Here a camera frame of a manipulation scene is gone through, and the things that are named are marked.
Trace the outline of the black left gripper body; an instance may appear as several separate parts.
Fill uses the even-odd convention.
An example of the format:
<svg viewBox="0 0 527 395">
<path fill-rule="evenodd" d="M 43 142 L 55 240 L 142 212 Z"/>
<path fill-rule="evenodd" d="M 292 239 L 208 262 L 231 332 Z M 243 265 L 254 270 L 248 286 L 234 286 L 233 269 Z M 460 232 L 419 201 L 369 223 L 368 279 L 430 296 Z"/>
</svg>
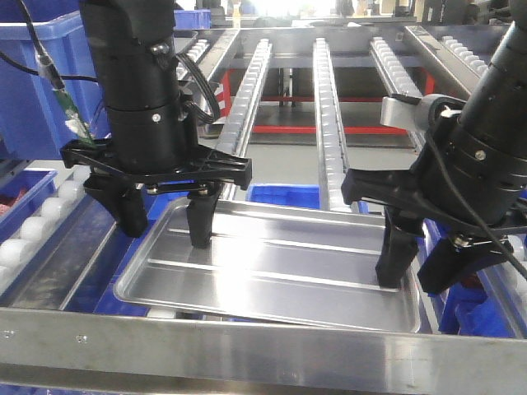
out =
<svg viewBox="0 0 527 395">
<path fill-rule="evenodd" d="M 247 158 L 198 145 L 190 150 L 182 164 L 163 170 L 127 170 L 118 160 L 110 139 L 97 139 L 94 146 L 71 140 L 60 150 L 68 167 L 87 165 L 91 169 L 88 184 L 109 182 L 134 188 L 139 184 L 151 195 L 191 192 L 211 195 L 224 184 L 234 184 L 244 190 L 252 179 L 252 162 Z"/>
</svg>

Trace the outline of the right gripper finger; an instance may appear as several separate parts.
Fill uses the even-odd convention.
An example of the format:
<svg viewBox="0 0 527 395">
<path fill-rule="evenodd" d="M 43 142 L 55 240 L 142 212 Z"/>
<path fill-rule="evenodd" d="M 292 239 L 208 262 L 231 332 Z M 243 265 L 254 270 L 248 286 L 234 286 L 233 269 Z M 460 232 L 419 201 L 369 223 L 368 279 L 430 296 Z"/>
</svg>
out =
<svg viewBox="0 0 527 395">
<path fill-rule="evenodd" d="M 375 265 L 381 287 L 400 287 L 403 276 L 417 255 L 417 239 L 424 237 L 422 223 L 421 217 L 409 211 L 385 206 L 384 239 Z"/>
<path fill-rule="evenodd" d="M 442 239 L 428 255 L 417 273 L 422 290 L 437 295 L 466 277 L 498 264 L 498 251 L 493 243 L 456 247 Z"/>
</svg>

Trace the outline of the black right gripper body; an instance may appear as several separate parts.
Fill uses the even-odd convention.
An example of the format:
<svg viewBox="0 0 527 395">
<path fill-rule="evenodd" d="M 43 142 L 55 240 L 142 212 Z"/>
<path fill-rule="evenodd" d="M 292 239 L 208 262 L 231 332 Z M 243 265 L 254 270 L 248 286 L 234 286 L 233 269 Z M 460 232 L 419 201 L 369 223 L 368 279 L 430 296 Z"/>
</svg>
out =
<svg viewBox="0 0 527 395">
<path fill-rule="evenodd" d="M 454 234 L 488 239 L 474 211 L 493 235 L 519 233 L 519 175 L 496 167 L 448 166 L 449 186 L 438 166 L 426 170 L 350 169 L 342 184 L 345 202 L 372 200 L 386 206 L 389 222 L 383 254 L 394 251 L 391 238 L 420 237 L 421 222 L 434 220 Z"/>
</svg>

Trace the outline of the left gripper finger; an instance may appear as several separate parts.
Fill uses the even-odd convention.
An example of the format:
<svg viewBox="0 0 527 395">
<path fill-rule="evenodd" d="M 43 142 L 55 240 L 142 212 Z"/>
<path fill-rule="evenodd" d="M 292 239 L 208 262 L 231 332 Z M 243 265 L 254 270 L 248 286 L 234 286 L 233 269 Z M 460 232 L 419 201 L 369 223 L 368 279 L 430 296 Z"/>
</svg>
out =
<svg viewBox="0 0 527 395">
<path fill-rule="evenodd" d="M 212 237 L 212 219 L 217 201 L 222 191 L 222 183 L 207 183 L 205 189 L 190 192 L 186 216 L 189 235 L 195 248 L 205 249 Z"/>
<path fill-rule="evenodd" d="M 139 238 L 147 228 L 142 193 L 134 184 L 107 174 L 91 174 L 83 184 L 85 192 L 100 203 L 128 236 Z"/>
</svg>

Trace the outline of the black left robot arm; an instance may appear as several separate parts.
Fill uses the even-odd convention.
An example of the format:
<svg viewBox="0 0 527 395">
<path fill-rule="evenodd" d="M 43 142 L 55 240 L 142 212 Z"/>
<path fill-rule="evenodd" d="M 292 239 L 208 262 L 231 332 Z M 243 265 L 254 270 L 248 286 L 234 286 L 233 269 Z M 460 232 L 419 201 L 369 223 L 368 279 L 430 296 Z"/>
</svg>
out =
<svg viewBox="0 0 527 395">
<path fill-rule="evenodd" d="M 83 1 L 80 14 L 110 126 L 110 137 L 73 140 L 61 150 L 67 167 L 88 165 L 84 183 L 123 232 L 147 228 L 144 193 L 185 192 L 194 247 L 208 246 L 222 185 L 246 188 L 250 160 L 198 142 L 197 123 L 214 122 L 216 102 L 202 111 L 180 88 L 170 1 Z"/>
</svg>

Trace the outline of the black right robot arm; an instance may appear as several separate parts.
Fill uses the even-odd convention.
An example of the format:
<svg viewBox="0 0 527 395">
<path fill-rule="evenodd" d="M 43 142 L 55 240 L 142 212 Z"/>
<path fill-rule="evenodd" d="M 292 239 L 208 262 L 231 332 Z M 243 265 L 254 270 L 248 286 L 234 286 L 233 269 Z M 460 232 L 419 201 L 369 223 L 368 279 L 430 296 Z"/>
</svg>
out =
<svg viewBox="0 0 527 395">
<path fill-rule="evenodd" d="M 526 230 L 526 19 L 516 17 L 466 101 L 441 97 L 427 113 L 425 145 L 408 170 L 350 169 L 345 202 L 385 208 L 377 281 L 396 288 L 417 255 L 425 220 L 446 229 L 418 271 L 439 294 L 484 268 L 510 263 L 509 235 Z"/>
</svg>

